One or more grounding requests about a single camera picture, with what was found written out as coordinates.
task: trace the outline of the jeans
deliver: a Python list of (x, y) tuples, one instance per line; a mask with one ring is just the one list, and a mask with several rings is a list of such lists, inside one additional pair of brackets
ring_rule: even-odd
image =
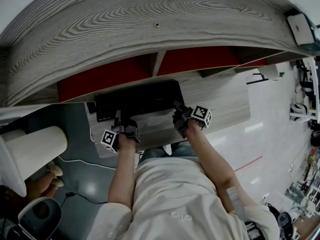
[(197, 157), (195, 151), (190, 146), (190, 143), (188, 141), (181, 141), (181, 142), (171, 144), (171, 150), (172, 150), (172, 155), (168, 155), (167, 152), (164, 150), (163, 146), (147, 149), (144, 151), (138, 164), (150, 158)]

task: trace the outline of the keyboard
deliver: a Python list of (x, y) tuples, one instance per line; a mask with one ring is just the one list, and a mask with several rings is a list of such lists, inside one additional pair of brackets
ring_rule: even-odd
[(175, 80), (144, 84), (117, 90), (94, 98), (96, 120), (114, 119), (117, 110), (136, 116), (174, 108), (174, 101), (184, 103), (179, 82)]

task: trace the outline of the person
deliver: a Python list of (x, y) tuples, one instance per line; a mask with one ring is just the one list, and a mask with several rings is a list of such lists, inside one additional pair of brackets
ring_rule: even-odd
[(14, 239), (14, 227), (19, 223), (18, 214), (33, 200), (40, 197), (53, 198), (56, 190), (64, 186), (64, 182), (59, 177), (64, 174), (61, 167), (50, 161), (46, 165), (46, 173), (33, 181), (30, 177), (24, 183), (26, 186), (26, 196), (13, 192), (10, 188), (3, 187), (0, 202), (0, 230), (5, 239)]
[(245, 222), (227, 192), (234, 187), (247, 220), (266, 240), (280, 230), (268, 207), (244, 191), (227, 161), (211, 146), (194, 119), (187, 141), (146, 150), (134, 178), (136, 144), (119, 135), (116, 170), (108, 203), (100, 207), (88, 240), (249, 240)]

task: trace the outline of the white t-shirt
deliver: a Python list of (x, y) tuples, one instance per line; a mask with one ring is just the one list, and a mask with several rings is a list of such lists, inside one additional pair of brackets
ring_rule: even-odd
[[(227, 213), (197, 158), (151, 158), (135, 173), (132, 211), (101, 206), (88, 240), (250, 240), (237, 215)], [(266, 240), (280, 231), (266, 206), (245, 207)]]

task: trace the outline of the foot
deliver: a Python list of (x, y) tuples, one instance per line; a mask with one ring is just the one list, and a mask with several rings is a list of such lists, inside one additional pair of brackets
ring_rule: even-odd
[(53, 179), (50, 184), (54, 185), (57, 189), (65, 185), (62, 179), (59, 178)]
[(60, 166), (56, 165), (54, 161), (48, 162), (46, 165), (46, 170), (48, 172), (52, 172), (54, 175), (54, 178), (56, 179), (58, 176), (64, 175), (64, 171), (61, 169)]

